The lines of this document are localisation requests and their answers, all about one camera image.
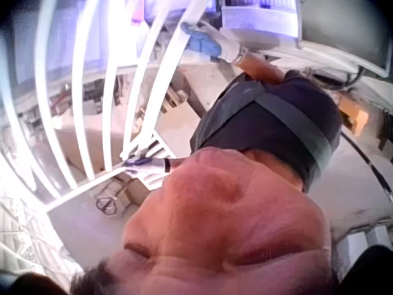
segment black cable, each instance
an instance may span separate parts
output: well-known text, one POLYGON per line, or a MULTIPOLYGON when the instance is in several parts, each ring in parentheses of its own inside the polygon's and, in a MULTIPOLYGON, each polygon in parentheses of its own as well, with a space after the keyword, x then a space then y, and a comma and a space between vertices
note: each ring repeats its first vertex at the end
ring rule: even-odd
POLYGON ((365 74, 366 69, 362 66, 359 66, 359 70, 357 71, 356 77, 351 80, 351 75, 348 74, 347 81, 342 83, 337 81, 336 79, 325 77, 320 74, 313 74, 314 78, 322 82, 322 87, 327 90, 343 90, 346 88, 350 88, 355 85, 361 77, 365 74))
POLYGON ((393 202, 393 192, 392 192, 392 189, 391 189, 389 183, 387 183, 385 177, 383 177, 381 172, 379 172, 379 170, 374 166, 374 164, 366 156, 366 154, 360 149, 360 147, 358 147, 358 145, 355 142, 353 142, 352 139, 349 138, 348 135, 346 135, 344 132, 341 132, 341 135, 355 149, 355 151, 361 156, 361 158, 364 160, 364 162, 366 162, 366 164, 370 167, 370 169, 374 173, 375 177, 377 178, 379 184, 383 188, 385 194, 387 195, 389 200, 391 202, 393 202))

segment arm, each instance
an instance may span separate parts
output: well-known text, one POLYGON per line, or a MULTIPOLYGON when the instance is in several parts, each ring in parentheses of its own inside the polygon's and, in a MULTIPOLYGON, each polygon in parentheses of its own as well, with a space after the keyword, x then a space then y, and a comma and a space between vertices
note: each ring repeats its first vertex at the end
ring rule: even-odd
POLYGON ((237 66, 250 75, 251 78, 272 85, 282 83, 285 77, 284 72, 279 68, 251 53, 247 53, 237 66))
POLYGON ((261 82, 277 85, 284 80, 285 74, 280 69, 249 53, 239 43, 229 40, 206 22, 201 26, 183 23, 182 29, 190 35, 187 49, 239 66, 246 74, 261 82))

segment metal bar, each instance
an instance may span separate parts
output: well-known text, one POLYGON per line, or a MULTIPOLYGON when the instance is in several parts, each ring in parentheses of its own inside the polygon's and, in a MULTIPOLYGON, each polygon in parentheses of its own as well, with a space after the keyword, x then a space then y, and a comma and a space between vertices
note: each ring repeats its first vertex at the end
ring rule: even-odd
POLYGON ((29 208, 35 211, 43 211, 44 204, 27 188, 27 185, 18 177, 18 175, 9 166, 4 156, 0 153, 0 177, 3 180, 2 185, 7 192, 19 195, 19 198, 1 197, 4 199, 24 200, 29 208))
POLYGON ((29 230, 27 227, 23 226, 22 224, 20 224, 19 220, 17 217, 15 217, 12 212, 2 203, 0 202, 0 207, 4 210, 4 212, 6 213, 6 215, 8 215, 8 217, 10 218, 10 220, 16 224, 21 230, 23 230, 24 232, 26 232, 28 235, 30 235, 32 238, 34 238, 37 241, 40 241, 41 243, 45 244, 48 248, 54 250, 54 251, 58 251, 55 247, 53 247, 51 244, 49 244, 44 238, 41 238, 40 236, 36 235, 35 233, 31 232, 31 230, 29 230))
POLYGON ((146 157, 148 158, 152 157, 156 152, 158 152, 161 149, 164 149, 164 147, 160 144, 159 141, 157 141, 157 144, 147 151, 146 157))
POLYGON ((14 252, 12 249, 10 249, 10 248, 9 248, 6 244, 4 244, 3 242, 0 242, 0 248, 2 248, 5 252, 11 254, 13 257, 15 257, 15 258, 17 258, 17 259, 19 259, 19 260, 21 260, 21 261, 23 261, 23 262, 25 262, 25 263, 32 264, 32 265, 38 266, 38 267, 43 267, 45 270, 49 270, 49 271, 51 271, 51 272, 62 273, 63 275, 73 275, 73 273, 62 272, 61 270, 53 269, 53 268, 51 268, 51 267, 49 267, 49 266, 47 266, 47 265, 39 264, 39 263, 33 262, 33 261, 31 261, 31 260, 28 260, 28 259, 24 258, 22 255, 20 255, 20 254, 14 252))
MULTIPOLYGON (((134 13, 137 0, 129 0, 127 8, 130 9, 130 17, 134 13)), ((109 1, 109 57, 106 67, 105 85, 103 94, 103 153, 104 166, 107 172, 112 170, 111 151, 111 119, 113 91, 118 67, 119 47, 122 46, 121 35, 122 17, 125 10, 124 0, 109 1)))
POLYGON ((135 136, 135 138, 132 140, 132 142, 126 144, 125 149, 123 149, 122 153, 120 154, 120 157, 123 159, 123 161, 126 161, 128 156, 130 155, 130 152, 136 148, 139 144, 139 135, 135 136))
POLYGON ((169 14, 169 8, 172 0, 161 1, 161 7, 158 10, 158 15, 155 17, 152 27, 146 37, 141 56, 138 60, 138 67, 135 72, 133 85, 128 99, 127 115, 125 120, 124 138, 123 138, 123 151, 127 149, 132 136, 132 129, 134 124, 134 116, 136 105, 138 102, 139 91, 141 90, 142 81, 146 72, 147 64, 152 54, 155 42, 158 38, 164 21, 169 14))
POLYGON ((165 93, 169 87, 176 66, 187 45, 190 36, 181 30, 181 23, 188 22, 196 25, 203 12, 206 10, 206 0, 192 0, 181 17, 169 42, 163 60, 158 70, 154 85, 147 104, 146 114, 141 131, 141 143, 138 147, 138 154, 142 154, 148 147, 147 142, 153 134, 155 123, 160 113, 161 105, 165 98, 165 93))
POLYGON ((20 234, 21 232, 24 232, 23 230, 6 230, 6 231, 0 231, 0 235, 17 235, 20 234))
POLYGON ((84 61, 88 32, 98 5, 98 0, 87 0, 84 11, 82 12, 76 29, 74 56, 72 59, 72 110, 74 112, 74 124, 78 141, 80 157, 85 168, 87 178, 94 179, 93 165, 91 164, 88 152, 87 140, 84 127, 83 114, 83 76, 84 61))
POLYGON ((126 170, 125 167, 122 166, 123 163, 120 163, 116 166, 114 166, 114 169, 111 172, 102 172, 97 174, 96 178, 92 181, 85 181, 84 183, 80 184, 78 188, 74 189, 73 191, 68 192, 62 198, 57 199, 53 201, 52 203, 49 203, 48 205, 45 206, 46 212, 52 211, 53 209, 59 207, 60 205, 70 201, 74 197, 77 197, 81 193, 88 191, 94 186, 97 186, 100 183, 103 183, 104 181, 108 180, 109 178, 112 178, 115 175, 120 174, 121 172, 124 172, 126 170))
POLYGON ((41 0, 39 12, 36 41, 34 44, 34 70, 36 80, 36 92, 42 124, 47 134, 48 142, 52 148, 57 164, 64 175, 67 183, 72 189, 77 187, 75 179, 67 165, 60 143, 52 125, 52 116, 48 103, 47 81, 46 81, 46 56, 47 44, 50 33, 50 25, 56 9, 56 0, 41 0))
POLYGON ((45 188, 57 199, 60 197, 59 192, 49 181, 37 160, 34 158, 19 124, 17 113, 15 112, 14 108, 14 103, 12 101, 6 52, 6 40, 4 39, 2 31, 0 31, 0 94, 2 97, 4 109, 6 110, 6 114, 12 128, 12 133, 14 134, 15 140, 17 141, 18 147, 20 148, 19 151, 21 152, 21 157, 24 158, 26 163, 29 163, 30 167, 33 169, 45 188))

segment nose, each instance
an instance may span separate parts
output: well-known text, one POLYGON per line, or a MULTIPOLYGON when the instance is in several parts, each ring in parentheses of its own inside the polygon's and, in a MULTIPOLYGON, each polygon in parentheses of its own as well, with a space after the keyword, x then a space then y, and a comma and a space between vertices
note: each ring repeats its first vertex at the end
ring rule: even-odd
POLYGON ((242 197, 236 177, 220 169, 188 165, 176 170, 162 189, 169 221, 161 254, 221 269, 236 217, 233 207, 242 197))

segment concrete floor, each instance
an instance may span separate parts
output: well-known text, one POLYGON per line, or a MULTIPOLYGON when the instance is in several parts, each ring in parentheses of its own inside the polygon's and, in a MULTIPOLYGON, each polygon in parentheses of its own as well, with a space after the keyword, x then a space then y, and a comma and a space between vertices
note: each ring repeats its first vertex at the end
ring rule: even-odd
MULTIPOLYGON (((223 73, 219 65, 182 66, 180 70, 206 109, 237 74, 223 73)), ((377 159, 378 168, 384 170, 385 178, 393 187, 392 165, 376 154, 372 159, 377 159)), ((393 204, 389 203, 369 167, 345 140, 341 140, 309 196, 329 218, 335 238, 342 237, 350 228, 387 216, 393 218, 393 204)), ((136 210, 137 207, 132 206, 121 218, 108 218, 95 208, 92 196, 87 193, 50 212, 50 219, 75 260, 82 267, 89 267, 121 247, 123 225, 136 210)))

